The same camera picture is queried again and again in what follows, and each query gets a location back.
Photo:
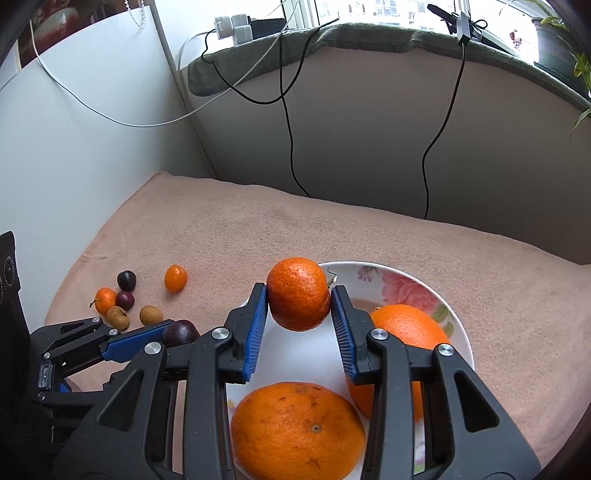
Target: metal screw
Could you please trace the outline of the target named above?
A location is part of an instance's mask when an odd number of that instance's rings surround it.
[[[219,327],[212,331],[212,337],[216,340],[224,340],[224,338],[228,338],[229,336],[230,330],[224,327]]]
[[[437,347],[437,351],[443,356],[452,356],[455,351],[449,343],[442,343]]]
[[[162,350],[162,345],[158,342],[150,342],[144,347],[144,352],[148,355],[156,355],[157,353],[160,353],[160,350]]]
[[[386,338],[388,338],[388,332],[383,328],[374,328],[371,331],[371,336],[376,340],[385,340]]]

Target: green towel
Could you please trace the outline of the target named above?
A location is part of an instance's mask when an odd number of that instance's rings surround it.
[[[314,29],[306,29],[284,34],[282,40],[283,66],[300,61],[304,45],[313,31]],[[263,56],[276,37],[273,35],[259,38],[237,47],[207,54],[205,58],[208,61],[215,60],[221,74],[228,82],[234,84]],[[366,23],[343,23],[322,28],[310,41],[306,56],[313,55],[322,47],[392,53],[404,53],[414,48],[420,48],[456,59],[462,56],[456,37],[452,35]],[[495,48],[470,42],[466,46],[466,61],[485,63],[520,75],[563,98],[581,111],[591,108],[591,102],[548,73]],[[277,43],[245,81],[273,72],[278,68],[279,44]],[[189,64],[187,76],[189,90],[197,96],[214,95],[228,88],[213,65],[201,58],[195,59]]]

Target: plant pot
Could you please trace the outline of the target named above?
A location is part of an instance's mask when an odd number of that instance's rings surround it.
[[[539,18],[533,18],[532,23],[538,34],[539,64],[545,67],[543,70],[587,98],[583,77],[574,76],[575,60],[570,52],[581,53],[574,37],[554,25],[540,25]]]

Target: power adapter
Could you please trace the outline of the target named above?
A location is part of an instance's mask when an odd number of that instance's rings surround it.
[[[216,17],[213,25],[219,40],[232,37],[234,46],[252,41],[252,28],[246,14]]]

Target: white cable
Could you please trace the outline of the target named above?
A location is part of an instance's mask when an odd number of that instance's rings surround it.
[[[263,59],[269,54],[269,52],[273,49],[273,47],[276,45],[276,43],[279,41],[279,38],[281,37],[281,34],[287,30],[287,25],[289,24],[290,20],[292,19],[292,17],[294,16],[294,14],[296,13],[296,9],[294,9],[294,11],[291,13],[290,17],[287,19],[287,22],[285,22],[285,26],[281,29],[280,34],[277,36],[277,38],[273,41],[273,43],[271,44],[271,46],[269,47],[269,49],[263,54],[263,56],[251,67],[250,70],[248,70],[248,72],[246,72],[242,78],[240,78],[240,80],[238,80],[233,86],[236,87],[238,84],[242,83],[244,81],[244,79],[246,77],[248,77],[252,71],[258,67],[258,65],[260,64],[260,62],[263,61]],[[124,127],[134,127],[134,128],[151,128],[151,127],[162,127],[164,125],[170,125],[173,124],[175,122],[178,122],[180,120],[184,120],[187,117],[190,117],[191,115],[193,115],[195,112],[201,110],[201,108],[203,108],[206,105],[209,105],[211,102],[213,102],[214,100],[220,98],[222,95],[225,95],[226,93],[228,93],[230,90],[232,89],[228,89],[228,90],[224,90],[222,93],[216,95],[215,97],[213,97],[212,99],[208,100],[207,102],[205,102],[203,105],[198,106],[195,110],[193,110],[192,112],[187,113],[186,115],[183,115],[179,118],[176,118],[174,120],[170,120],[168,122],[162,122],[161,124],[154,124],[154,125],[134,125],[134,124],[127,124],[125,122],[120,122],[119,120],[110,117],[109,115],[105,115],[104,113],[99,112],[97,109],[92,108],[90,105],[88,105],[88,103],[86,103],[84,100],[82,100],[80,97],[78,97],[74,92],[72,92],[68,87],[66,87],[64,84],[62,84],[59,80],[57,80],[49,70],[47,70],[47,67],[45,66],[45,64],[43,63],[43,61],[41,60],[41,57],[39,56],[39,52],[37,51],[37,46],[35,45],[35,34],[33,32],[33,22],[29,20],[29,27],[31,28],[31,42],[33,44],[33,50],[35,51],[35,56],[37,57],[37,61],[39,62],[39,64],[41,65],[41,67],[43,68],[43,70],[45,70],[45,73],[47,73],[54,82],[56,82],[60,87],[62,87],[66,92],[68,92],[70,95],[72,95],[76,100],[78,100],[82,105],[84,105],[86,108],[88,108],[88,110],[93,111],[94,113],[96,113],[97,115],[100,115],[103,118],[106,118],[107,120],[111,120],[112,122],[115,122],[116,124],[119,125],[123,125]]]
[[[181,59],[183,58],[183,52],[184,52],[184,49],[187,46],[187,44],[192,39],[197,38],[197,37],[200,37],[201,35],[207,35],[209,32],[211,32],[211,30],[208,30],[206,32],[197,33],[197,34],[193,35],[192,37],[188,38],[187,40],[185,40],[185,42],[183,43],[183,46],[181,47],[181,50],[178,52],[177,72],[179,72],[180,69],[181,69]]]
[[[283,0],[279,5],[277,5],[273,10],[271,10],[270,13],[268,13],[267,15],[265,15],[263,17],[263,20],[267,17],[270,17],[273,13],[275,13],[275,10],[277,10],[279,7],[283,7],[283,4],[286,4],[287,2],[290,2],[291,0]]]

